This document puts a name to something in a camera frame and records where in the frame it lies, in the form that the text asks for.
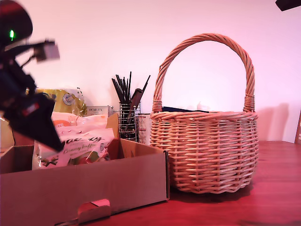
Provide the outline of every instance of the tin can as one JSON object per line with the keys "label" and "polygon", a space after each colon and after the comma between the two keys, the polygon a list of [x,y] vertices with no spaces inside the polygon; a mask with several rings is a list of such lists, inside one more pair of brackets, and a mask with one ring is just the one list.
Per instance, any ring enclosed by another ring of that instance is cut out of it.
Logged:
{"label": "tin can", "polygon": [[139,143],[150,145],[151,141],[151,114],[138,114]]}

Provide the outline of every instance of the basket handle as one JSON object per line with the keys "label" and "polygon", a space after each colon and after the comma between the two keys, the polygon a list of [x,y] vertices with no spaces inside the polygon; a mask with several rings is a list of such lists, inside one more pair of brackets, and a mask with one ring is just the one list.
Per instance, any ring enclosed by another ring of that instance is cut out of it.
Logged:
{"label": "basket handle", "polygon": [[152,111],[154,113],[158,113],[162,111],[162,101],[161,101],[162,85],[163,85],[165,74],[171,62],[182,50],[186,49],[188,46],[191,46],[197,42],[207,41],[207,40],[217,41],[227,45],[233,51],[235,51],[243,61],[246,68],[246,96],[245,96],[244,112],[254,112],[254,85],[255,85],[254,67],[248,53],[243,48],[241,48],[240,45],[238,45],[235,41],[233,41],[231,38],[227,36],[221,34],[214,34],[214,33],[204,33],[204,34],[193,36],[181,42],[173,51],[171,51],[168,57],[164,60],[163,64],[160,66],[159,74],[156,80],[156,88],[155,88],[154,100],[152,106]]}

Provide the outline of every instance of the green led light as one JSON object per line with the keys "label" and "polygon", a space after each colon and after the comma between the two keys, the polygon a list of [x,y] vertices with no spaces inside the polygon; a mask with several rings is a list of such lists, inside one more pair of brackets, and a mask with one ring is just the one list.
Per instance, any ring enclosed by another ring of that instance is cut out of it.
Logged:
{"label": "green led light", "polygon": [[9,36],[10,36],[11,40],[13,41],[14,37],[15,37],[15,32],[13,30],[10,30]]}

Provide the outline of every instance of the black cable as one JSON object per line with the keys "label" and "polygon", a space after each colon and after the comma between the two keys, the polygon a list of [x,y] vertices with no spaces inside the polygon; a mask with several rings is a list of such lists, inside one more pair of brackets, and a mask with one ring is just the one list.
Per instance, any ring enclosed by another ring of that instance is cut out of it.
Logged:
{"label": "black cable", "polygon": [[21,65],[21,68],[23,68],[26,64],[28,64],[35,57],[36,57],[35,55],[32,55],[24,64]]}

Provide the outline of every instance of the woven basket rim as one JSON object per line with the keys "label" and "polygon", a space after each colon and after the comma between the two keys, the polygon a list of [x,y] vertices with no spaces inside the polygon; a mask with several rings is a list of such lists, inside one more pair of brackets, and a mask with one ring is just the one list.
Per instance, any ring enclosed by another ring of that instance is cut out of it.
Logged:
{"label": "woven basket rim", "polygon": [[257,112],[159,112],[150,114],[152,120],[189,120],[189,121],[204,121],[204,120],[256,120]]}

